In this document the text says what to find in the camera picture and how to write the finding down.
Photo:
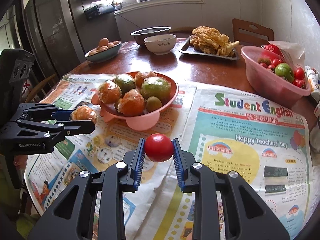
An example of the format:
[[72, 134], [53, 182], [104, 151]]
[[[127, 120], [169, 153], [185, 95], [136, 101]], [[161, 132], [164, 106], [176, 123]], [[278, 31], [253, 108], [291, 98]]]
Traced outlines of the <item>large orange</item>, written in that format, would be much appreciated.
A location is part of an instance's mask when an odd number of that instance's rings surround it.
[[132, 89], [118, 100], [116, 109], [124, 116], [139, 116], [145, 110], [145, 100], [136, 89]]

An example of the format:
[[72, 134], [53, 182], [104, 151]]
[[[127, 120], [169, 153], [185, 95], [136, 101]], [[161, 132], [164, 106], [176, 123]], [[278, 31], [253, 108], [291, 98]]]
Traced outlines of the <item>green citrus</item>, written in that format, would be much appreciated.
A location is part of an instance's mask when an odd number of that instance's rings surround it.
[[120, 87], [123, 95], [129, 92], [130, 90], [136, 88], [135, 80], [129, 74], [119, 74], [115, 77], [113, 81]]

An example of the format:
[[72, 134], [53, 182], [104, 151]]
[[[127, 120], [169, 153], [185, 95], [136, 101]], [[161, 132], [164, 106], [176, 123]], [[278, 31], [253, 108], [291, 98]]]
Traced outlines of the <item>peeled orange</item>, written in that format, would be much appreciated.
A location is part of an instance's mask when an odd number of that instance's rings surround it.
[[153, 71], [149, 71], [149, 72], [138, 72], [135, 75], [135, 84], [138, 88], [140, 88], [142, 86], [142, 83], [144, 82], [145, 79], [149, 78], [149, 77], [157, 77], [157, 74]]

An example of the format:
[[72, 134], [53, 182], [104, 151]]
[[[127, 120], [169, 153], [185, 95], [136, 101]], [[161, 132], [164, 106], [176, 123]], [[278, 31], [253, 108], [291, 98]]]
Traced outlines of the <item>small brown longan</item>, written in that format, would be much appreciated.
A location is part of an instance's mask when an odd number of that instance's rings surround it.
[[150, 113], [162, 107], [162, 102], [159, 98], [151, 96], [146, 101], [146, 110]]

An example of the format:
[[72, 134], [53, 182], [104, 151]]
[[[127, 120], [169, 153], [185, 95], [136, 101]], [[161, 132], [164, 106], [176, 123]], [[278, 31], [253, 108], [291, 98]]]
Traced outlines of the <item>red tomato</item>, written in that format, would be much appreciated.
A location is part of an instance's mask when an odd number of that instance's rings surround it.
[[144, 151], [151, 161], [161, 163], [172, 157], [174, 146], [169, 137], [155, 133], [146, 138]]

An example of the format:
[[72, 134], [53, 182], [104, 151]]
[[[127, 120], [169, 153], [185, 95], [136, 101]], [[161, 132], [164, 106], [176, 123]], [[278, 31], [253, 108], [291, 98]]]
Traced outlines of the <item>yellow-green citrus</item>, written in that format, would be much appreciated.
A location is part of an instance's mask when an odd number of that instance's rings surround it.
[[142, 83], [140, 93], [145, 100], [154, 96], [167, 103], [170, 100], [171, 83], [163, 77], [148, 77]]

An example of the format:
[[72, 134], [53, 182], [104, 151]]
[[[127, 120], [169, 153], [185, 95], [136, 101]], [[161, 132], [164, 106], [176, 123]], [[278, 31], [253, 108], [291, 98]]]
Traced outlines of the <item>teal bowl of eggs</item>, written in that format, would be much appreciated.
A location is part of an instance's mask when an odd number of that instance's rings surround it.
[[85, 59], [93, 63], [101, 63], [117, 56], [122, 42], [110, 41], [104, 37], [98, 42], [98, 46], [85, 54]]

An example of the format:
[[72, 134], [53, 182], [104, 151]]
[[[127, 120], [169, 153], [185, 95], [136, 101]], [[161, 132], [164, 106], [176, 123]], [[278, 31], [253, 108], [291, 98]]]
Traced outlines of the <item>dark refrigerator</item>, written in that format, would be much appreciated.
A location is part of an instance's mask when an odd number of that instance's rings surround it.
[[84, 61], [71, 0], [21, 0], [27, 45], [45, 77], [58, 79]]

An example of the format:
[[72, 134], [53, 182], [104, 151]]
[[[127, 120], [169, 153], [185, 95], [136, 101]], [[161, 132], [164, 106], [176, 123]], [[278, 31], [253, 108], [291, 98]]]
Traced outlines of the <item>white ceramic bowl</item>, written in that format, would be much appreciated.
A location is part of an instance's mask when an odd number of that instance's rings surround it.
[[165, 55], [170, 53], [176, 44], [176, 35], [162, 34], [156, 36], [146, 37], [144, 44], [148, 51], [155, 55]]

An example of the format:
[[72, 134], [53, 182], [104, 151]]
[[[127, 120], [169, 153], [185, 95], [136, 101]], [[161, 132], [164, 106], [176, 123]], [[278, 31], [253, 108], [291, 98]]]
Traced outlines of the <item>dark metal tray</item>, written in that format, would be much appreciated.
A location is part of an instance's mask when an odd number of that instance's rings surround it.
[[189, 36], [185, 40], [183, 46], [178, 49], [178, 51], [180, 53], [185, 54], [185, 55], [199, 55], [199, 56], [205, 56], [205, 57], [214, 57], [217, 59], [224, 59], [224, 60], [230, 60], [230, 61], [236, 61], [236, 60], [240, 59], [240, 56], [235, 48], [233, 48], [233, 56], [232, 57], [219, 56], [219, 55], [215, 55], [215, 54], [206, 54], [200, 50], [196, 50], [193, 46], [191, 46], [190, 38], [191, 38], [191, 36]]

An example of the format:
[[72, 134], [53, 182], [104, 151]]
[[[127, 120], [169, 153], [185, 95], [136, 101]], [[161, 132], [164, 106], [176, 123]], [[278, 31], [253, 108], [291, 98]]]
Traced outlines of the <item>pink plastic basin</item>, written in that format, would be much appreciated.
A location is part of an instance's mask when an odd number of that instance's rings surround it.
[[299, 88], [258, 63], [260, 58], [275, 59], [280, 58], [279, 55], [255, 46], [243, 46], [241, 55], [246, 64], [247, 80], [260, 96], [291, 108], [302, 97], [310, 95], [309, 83], [306, 83], [306, 89]]

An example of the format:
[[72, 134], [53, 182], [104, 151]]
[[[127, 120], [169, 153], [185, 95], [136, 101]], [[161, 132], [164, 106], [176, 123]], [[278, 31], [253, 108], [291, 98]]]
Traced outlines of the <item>green tomato in basin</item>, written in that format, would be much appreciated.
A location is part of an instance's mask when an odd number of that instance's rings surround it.
[[294, 71], [287, 63], [280, 63], [275, 68], [275, 74], [288, 82], [293, 83], [295, 79]]

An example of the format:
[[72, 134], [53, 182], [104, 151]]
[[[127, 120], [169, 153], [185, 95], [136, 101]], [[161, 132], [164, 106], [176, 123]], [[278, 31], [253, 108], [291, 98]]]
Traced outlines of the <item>white medicine bottle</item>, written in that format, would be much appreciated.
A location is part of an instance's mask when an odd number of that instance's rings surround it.
[[316, 100], [316, 102], [320, 101], [320, 91], [319, 91], [319, 73], [315, 68], [311, 68], [310, 66], [305, 66], [305, 74], [308, 83], [311, 87], [310, 95]]

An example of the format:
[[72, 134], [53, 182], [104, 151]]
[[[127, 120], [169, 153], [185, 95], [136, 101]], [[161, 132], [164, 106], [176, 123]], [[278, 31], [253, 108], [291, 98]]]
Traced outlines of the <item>fried dough pile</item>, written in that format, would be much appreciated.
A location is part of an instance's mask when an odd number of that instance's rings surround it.
[[205, 54], [233, 57], [233, 49], [240, 41], [231, 42], [229, 37], [217, 29], [199, 26], [191, 32], [190, 45]]

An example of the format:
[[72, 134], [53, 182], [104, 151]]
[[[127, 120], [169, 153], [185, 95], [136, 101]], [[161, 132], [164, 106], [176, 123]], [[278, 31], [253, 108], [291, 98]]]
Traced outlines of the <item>white plastic bag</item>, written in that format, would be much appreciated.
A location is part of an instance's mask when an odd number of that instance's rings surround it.
[[300, 44], [285, 41], [270, 41], [269, 44], [261, 45], [261, 47], [279, 54], [288, 64], [304, 67], [305, 49]]

